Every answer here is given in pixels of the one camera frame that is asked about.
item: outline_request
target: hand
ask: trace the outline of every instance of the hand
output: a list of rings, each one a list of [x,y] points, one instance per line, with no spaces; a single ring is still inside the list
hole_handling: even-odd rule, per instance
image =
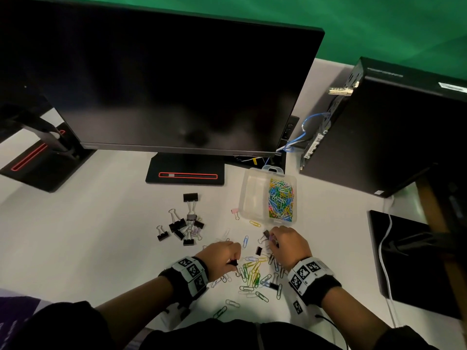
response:
[[[290,271],[302,259],[312,257],[308,242],[293,228],[274,227],[269,233],[279,243],[277,248],[274,241],[268,241],[272,254],[285,270]]]
[[[227,264],[230,260],[240,259],[242,247],[232,241],[217,242],[208,245],[195,257],[200,258],[207,266],[209,282],[215,281],[229,271],[237,271],[237,267]]]

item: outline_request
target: container handle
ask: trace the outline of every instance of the container handle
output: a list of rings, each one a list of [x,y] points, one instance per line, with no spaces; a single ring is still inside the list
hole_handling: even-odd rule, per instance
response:
[[[263,166],[263,168],[261,168],[261,170],[265,170],[265,171],[272,170],[272,171],[276,171],[277,173],[280,173],[282,175],[284,174],[284,171],[282,170],[282,168],[276,167],[276,166],[271,166],[271,165],[265,165],[265,166]]]

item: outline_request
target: black sleeve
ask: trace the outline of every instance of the black sleeve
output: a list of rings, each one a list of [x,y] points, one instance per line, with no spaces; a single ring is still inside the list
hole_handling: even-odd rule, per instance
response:
[[[374,350],[417,349],[437,350],[428,345],[411,327],[389,329],[378,339]]]
[[[115,349],[107,323],[88,302],[54,303],[31,317],[9,349]]]

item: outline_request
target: green wall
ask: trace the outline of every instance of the green wall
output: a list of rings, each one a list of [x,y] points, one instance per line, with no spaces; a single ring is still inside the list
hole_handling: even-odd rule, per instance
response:
[[[318,58],[467,79],[467,0],[94,0],[321,27]]]

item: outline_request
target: clear plastic container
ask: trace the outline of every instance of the clear plastic container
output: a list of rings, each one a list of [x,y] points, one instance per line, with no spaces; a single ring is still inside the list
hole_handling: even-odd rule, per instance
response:
[[[292,186],[294,197],[291,222],[269,217],[269,185],[271,179],[284,181]],[[264,166],[262,169],[250,168],[243,177],[239,213],[246,219],[260,223],[291,226],[296,221],[296,196],[296,178],[285,175],[281,168],[269,165]]]

